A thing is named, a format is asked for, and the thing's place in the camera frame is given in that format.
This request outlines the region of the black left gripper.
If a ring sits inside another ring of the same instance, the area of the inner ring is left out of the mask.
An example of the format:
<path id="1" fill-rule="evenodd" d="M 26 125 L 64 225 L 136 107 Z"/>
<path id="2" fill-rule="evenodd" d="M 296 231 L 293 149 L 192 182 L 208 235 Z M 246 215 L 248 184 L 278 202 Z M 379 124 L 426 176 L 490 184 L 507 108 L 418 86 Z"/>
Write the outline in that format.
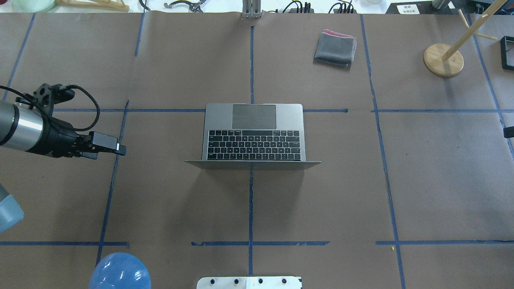
<path id="1" fill-rule="evenodd" d="M 118 143 L 118 138 L 90 132 L 87 136 L 79 135 L 68 122 L 42 117 L 43 130 L 40 139 L 31 148 L 31 153 L 53 158 L 86 157 L 97 159 L 99 153 L 126 155 L 126 146 Z"/>

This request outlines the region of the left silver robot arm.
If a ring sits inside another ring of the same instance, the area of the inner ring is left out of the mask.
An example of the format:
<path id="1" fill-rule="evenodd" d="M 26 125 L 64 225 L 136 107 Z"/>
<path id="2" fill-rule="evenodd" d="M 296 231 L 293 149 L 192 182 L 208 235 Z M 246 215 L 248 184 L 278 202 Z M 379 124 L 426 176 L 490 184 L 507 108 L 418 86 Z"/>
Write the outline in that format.
<path id="1" fill-rule="evenodd" d="M 67 122 L 1 101 L 0 144 L 2 147 L 59 157 L 96 159 L 98 153 L 124 156 L 126 147 L 116 137 L 99 132 L 78 134 Z"/>

